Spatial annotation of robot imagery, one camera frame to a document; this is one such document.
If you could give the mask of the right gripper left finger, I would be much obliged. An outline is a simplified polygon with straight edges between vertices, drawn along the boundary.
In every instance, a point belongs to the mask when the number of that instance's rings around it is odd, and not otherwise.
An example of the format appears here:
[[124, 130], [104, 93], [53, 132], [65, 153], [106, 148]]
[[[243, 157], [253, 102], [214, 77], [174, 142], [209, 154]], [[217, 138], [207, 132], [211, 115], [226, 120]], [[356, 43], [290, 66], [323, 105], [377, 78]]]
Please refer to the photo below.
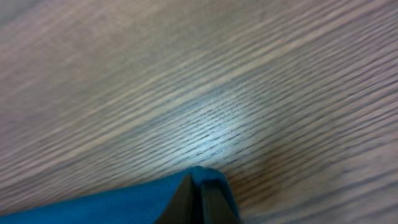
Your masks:
[[194, 199], [193, 180], [186, 175], [155, 224], [189, 224]]

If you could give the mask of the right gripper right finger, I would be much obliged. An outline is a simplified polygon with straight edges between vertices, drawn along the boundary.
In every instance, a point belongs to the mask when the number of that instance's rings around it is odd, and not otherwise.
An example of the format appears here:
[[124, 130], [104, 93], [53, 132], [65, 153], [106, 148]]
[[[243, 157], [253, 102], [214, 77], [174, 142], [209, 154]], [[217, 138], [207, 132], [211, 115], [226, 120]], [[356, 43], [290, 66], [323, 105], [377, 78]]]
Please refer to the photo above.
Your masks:
[[221, 189], [214, 183], [201, 186], [204, 224], [239, 224]]

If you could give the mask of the blue polo shirt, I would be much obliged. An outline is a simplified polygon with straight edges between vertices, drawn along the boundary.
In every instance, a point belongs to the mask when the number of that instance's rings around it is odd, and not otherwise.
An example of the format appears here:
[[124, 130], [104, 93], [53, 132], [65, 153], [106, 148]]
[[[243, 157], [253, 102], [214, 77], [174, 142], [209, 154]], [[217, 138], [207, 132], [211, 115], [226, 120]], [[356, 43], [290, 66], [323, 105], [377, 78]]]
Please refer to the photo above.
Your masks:
[[194, 188], [191, 223], [204, 223], [201, 186], [205, 183], [214, 183], [221, 189], [241, 221], [226, 177], [218, 170], [196, 166], [143, 184], [5, 215], [1, 223], [156, 223], [188, 174]]

